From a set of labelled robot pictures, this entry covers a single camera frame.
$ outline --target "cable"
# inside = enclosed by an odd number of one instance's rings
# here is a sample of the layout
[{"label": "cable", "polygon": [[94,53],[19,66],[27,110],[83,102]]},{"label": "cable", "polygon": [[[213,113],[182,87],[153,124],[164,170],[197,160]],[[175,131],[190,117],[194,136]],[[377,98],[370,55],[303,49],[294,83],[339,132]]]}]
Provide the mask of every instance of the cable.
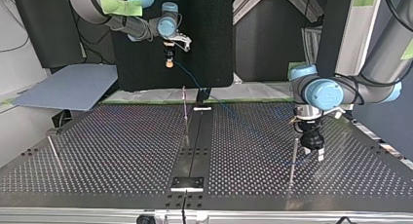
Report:
[{"label": "cable", "polygon": [[395,6],[392,2],[392,0],[386,0],[386,4],[389,7],[390,12],[392,13],[392,15],[394,16],[394,18],[401,24],[403,25],[407,30],[413,32],[413,28],[407,24],[399,15],[397,10],[395,9]]},{"label": "cable", "polygon": [[[15,1],[15,0],[10,0],[10,1],[11,1],[13,4],[16,5],[16,1]],[[1,6],[9,13],[9,15],[20,25],[20,27],[26,31],[23,23],[19,21],[19,19],[13,14],[13,12],[12,12],[12,11],[9,9],[9,7],[3,2],[3,0],[0,0],[0,5],[1,5]],[[23,42],[23,44],[21,44],[21,45],[19,45],[19,46],[16,46],[16,47],[14,47],[14,48],[7,49],[7,50],[1,50],[0,53],[11,52],[11,51],[15,51],[15,50],[18,50],[18,49],[20,49],[20,48],[23,48],[25,45],[27,45],[27,43],[29,42],[29,39],[30,39],[30,38],[29,38],[29,36],[28,36],[28,34],[27,34],[27,38],[25,39],[25,41]]]},{"label": "cable", "polygon": [[356,222],[352,222],[352,220],[350,220],[350,218],[346,217],[346,216],[340,218],[340,220],[338,220],[338,222],[336,224],[342,224],[345,221],[349,222],[350,224],[356,224]]},{"label": "cable", "polygon": [[[76,19],[76,28],[77,28],[78,30],[79,30],[79,20],[80,20],[80,16],[78,16],[78,18]],[[99,39],[97,39],[97,40],[94,41],[94,42],[89,41],[89,40],[80,32],[80,30],[79,30],[79,36],[80,36],[80,38],[82,38],[86,43],[88,43],[88,44],[90,44],[90,45],[97,45],[97,44],[100,44],[100,43],[103,41],[103,39],[106,38],[107,35],[109,35],[110,31],[111,31],[111,30],[108,29]]]},{"label": "cable", "polygon": [[349,76],[343,76],[343,75],[340,75],[340,74],[337,74],[337,75],[339,75],[339,76],[341,76],[341,77],[343,77],[343,78],[345,78],[345,79],[348,79],[348,80],[350,80],[350,81],[352,81],[352,82],[355,83],[355,86],[356,86],[356,87],[353,87],[353,86],[351,86],[349,83],[344,82],[344,81],[342,81],[342,80],[339,80],[339,79],[336,79],[336,78],[332,78],[332,79],[331,79],[331,80],[333,80],[333,81],[335,81],[335,82],[341,83],[341,84],[349,87],[353,92],[355,92],[355,99],[353,100],[353,103],[356,103],[356,101],[357,101],[358,99],[360,99],[360,105],[364,105],[364,104],[365,104],[364,97],[362,97],[361,93],[360,93],[359,90],[358,90],[358,81],[357,81],[356,79],[352,79],[352,78],[349,77]]},{"label": "cable", "polygon": [[[410,64],[409,68],[404,73],[404,75],[402,77],[400,77],[400,79],[398,79],[397,81],[391,82],[391,83],[378,83],[378,82],[369,80],[368,78],[363,76],[362,73],[360,74],[360,76],[367,82],[363,82],[363,81],[360,81],[360,80],[357,80],[355,82],[357,82],[361,85],[369,86],[369,87],[378,87],[378,88],[391,87],[391,86],[394,86],[394,85],[402,82],[404,79],[406,79],[409,76],[409,74],[411,73],[412,69],[413,69],[413,62]],[[334,73],[334,75],[341,76],[341,77],[344,77],[344,78],[347,78],[347,79],[351,79],[350,76],[346,76],[346,75],[339,74],[339,73]]]},{"label": "cable", "polygon": [[11,52],[11,51],[15,51],[15,50],[18,50],[18,49],[20,49],[20,48],[23,48],[25,45],[27,45],[28,41],[29,41],[29,37],[27,36],[27,38],[26,38],[26,40],[24,41],[23,44],[21,44],[21,45],[19,45],[19,46],[17,46],[17,47],[8,49],[8,50],[2,50],[2,51],[0,51],[0,53]]},{"label": "cable", "polygon": [[178,66],[180,66],[180,68],[186,73],[188,74],[191,79],[194,81],[195,85],[198,87],[198,89],[200,89],[202,92],[204,92],[206,95],[209,95],[210,97],[212,97],[213,99],[215,99],[216,101],[219,102],[219,104],[221,104],[226,110],[228,110],[231,115],[233,117],[237,117],[237,115],[224,103],[222,102],[222,100],[214,97],[213,95],[211,95],[210,93],[207,93],[207,91],[198,83],[197,79],[195,79],[195,77],[191,74],[191,72],[189,72],[187,69],[185,69],[185,67],[183,67],[183,65],[181,65],[179,62],[174,61],[173,63],[177,64]]}]

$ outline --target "perforated breadboard table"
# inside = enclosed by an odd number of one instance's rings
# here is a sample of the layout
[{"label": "perforated breadboard table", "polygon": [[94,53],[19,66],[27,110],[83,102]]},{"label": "perforated breadboard table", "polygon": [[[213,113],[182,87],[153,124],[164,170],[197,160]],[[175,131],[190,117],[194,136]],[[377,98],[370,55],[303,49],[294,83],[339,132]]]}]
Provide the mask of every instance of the perforated breadboard table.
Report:
[{"label": "perforated breadboard table", "polygon": [[[291,103],[104,105],[0,169],[2,207],[413,212],[413,171],[347,120],[325,118],[325,160],[299,148]],[[201,177],[201,193],[173,193]]]}]

